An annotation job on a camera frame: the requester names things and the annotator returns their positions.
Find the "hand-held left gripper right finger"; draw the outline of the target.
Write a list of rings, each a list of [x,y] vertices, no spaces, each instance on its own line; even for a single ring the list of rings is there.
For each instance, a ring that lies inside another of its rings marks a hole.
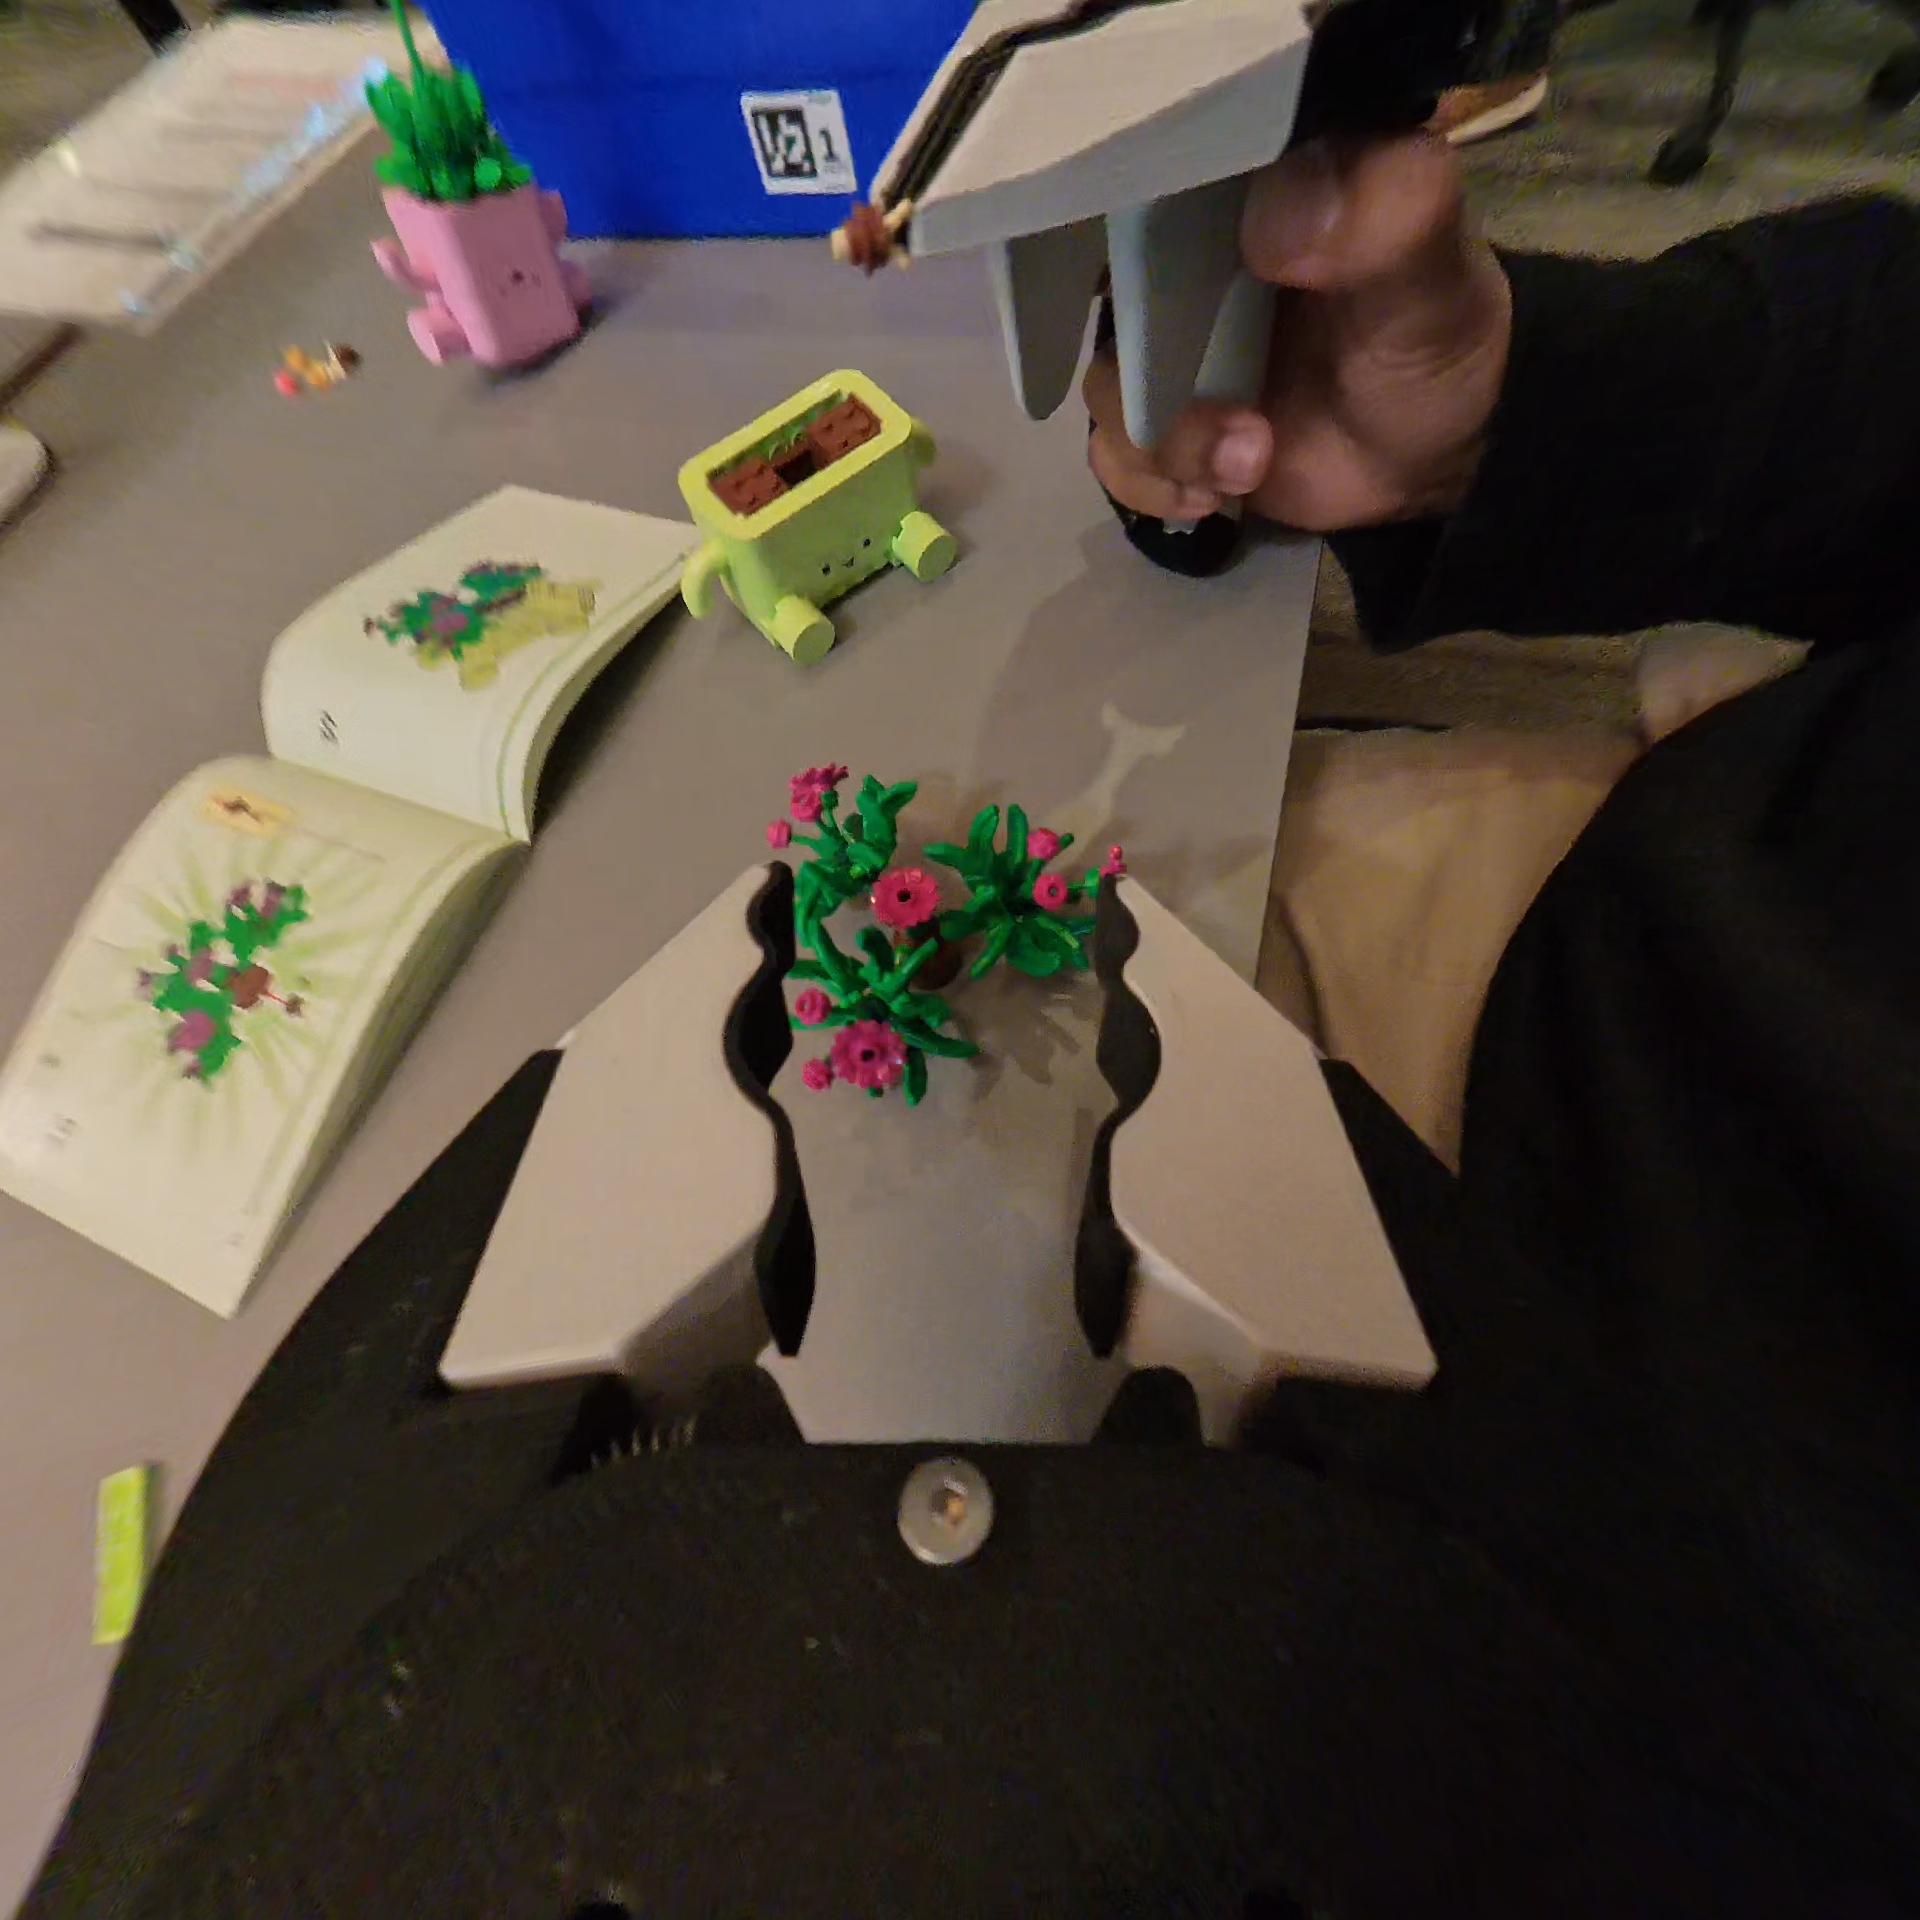
[[[1093,967],[1111,1110],[1072,1251],[1093,1356],[1193,1390],[1425,1384],[1318,1048],[1138,880],[1098,884]]]

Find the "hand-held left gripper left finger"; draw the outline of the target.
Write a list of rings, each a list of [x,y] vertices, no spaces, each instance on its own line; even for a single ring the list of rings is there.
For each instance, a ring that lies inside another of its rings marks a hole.
[[[800,1350],[816,1239],[775,1079],[794,876],[742,871],[562,1040],[438,1371],[700,1387]]]

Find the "green toy plant pink flowers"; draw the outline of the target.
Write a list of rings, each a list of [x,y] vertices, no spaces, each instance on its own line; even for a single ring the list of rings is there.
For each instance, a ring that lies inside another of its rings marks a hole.
[[[1069,871],[1073,836],[1033,822],[1018,804],[983,807],[964,835],[912,851],[904,814],[913,782],[852,780],[841,760],[785,782],[768,826],[792,871],[788,1021],[818,1047],[812,1091],[924,1101],[936,1063],[967,1063],[975,1043],[948,988],[1010,972],[1057,982],[1090,967],[1097,896],[1128,871],[1121,844]]]

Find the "person's right hand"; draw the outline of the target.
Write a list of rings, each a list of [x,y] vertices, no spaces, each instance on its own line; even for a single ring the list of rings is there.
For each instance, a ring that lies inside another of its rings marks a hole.
[[[1513,296],[1452,147],[1425,131],[1314,139],[1249,184],[1244,270],[1273,290],[1255,399],[1197,399],[1132,443],[1113,352],[1088,363],[1088,466],[1128,511],[1244,507],[1302,534],[1449,515],[1474,475]]]

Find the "blue plastic bin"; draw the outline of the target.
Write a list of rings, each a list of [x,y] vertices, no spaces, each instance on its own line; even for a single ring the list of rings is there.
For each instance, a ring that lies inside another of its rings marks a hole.
[[[828,234],[970,2],[423,2],[581,238]]]

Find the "person's beige trousers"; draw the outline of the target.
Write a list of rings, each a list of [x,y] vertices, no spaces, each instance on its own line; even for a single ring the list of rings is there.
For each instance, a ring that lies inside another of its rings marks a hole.
[[[1801,640],[1680,626],[1444,642],[1493,666],[1465,724],[1295,734],[1257,989],[1458,1167],[1474,1031],[1551,868],[1656,741],[1802,663]]]

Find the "lime green toy flowerpot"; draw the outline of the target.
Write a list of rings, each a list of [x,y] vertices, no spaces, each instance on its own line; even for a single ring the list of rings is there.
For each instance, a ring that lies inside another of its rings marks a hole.
[[[726,599],[794,666],[833,647],[828,610],[886,568],[920,582],[954,534],[920,507],[934,440],[868,375],[838,368],[688,454],[679,492],[700,541],[680,574],[692,616]]]

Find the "person's dark jacket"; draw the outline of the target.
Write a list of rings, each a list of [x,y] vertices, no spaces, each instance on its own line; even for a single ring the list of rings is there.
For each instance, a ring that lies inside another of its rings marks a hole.
[[[1916,629],[1646,752],[1478,1018],[1408,1487],[1742,1916],[1916,1916]]]

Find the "pink toy flowerpot with plant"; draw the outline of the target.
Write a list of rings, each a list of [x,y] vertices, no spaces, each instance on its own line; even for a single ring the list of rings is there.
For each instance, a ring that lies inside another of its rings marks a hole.
[[[392,236],[375,262],[415,296],[407,324],[429,363],[527,368],[583,333],[591,302],[562,254],[565,204],[498,132],[470,69],[424,61],[409,10],[390,15],[405,69],[365,85],[389,139],[375,173]]]

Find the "open toy instruction booklet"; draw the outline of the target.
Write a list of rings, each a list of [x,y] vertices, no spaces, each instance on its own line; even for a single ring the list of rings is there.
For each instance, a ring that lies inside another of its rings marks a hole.
[[[5,1195],[237,1314],[514,878],[573,707],[700,543],[500,487],[281,631],[264,752],[159,799],[36,994]]]

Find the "lime green flat brick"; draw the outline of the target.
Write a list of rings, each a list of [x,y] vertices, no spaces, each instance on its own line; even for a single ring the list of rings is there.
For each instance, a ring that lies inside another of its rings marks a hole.
[[[97,1480],[92,1523],[88,1644],[126,1644],[144,1600],[153,1558],[158,1469],[138,1461]]]

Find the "laminated instruction sheet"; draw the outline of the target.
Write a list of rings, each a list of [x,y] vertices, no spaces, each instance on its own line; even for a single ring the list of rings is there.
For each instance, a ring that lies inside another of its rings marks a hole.
[[[5,320],[154,328],[375,132],[407,51],[389,10],[221,15],[5,172]]]

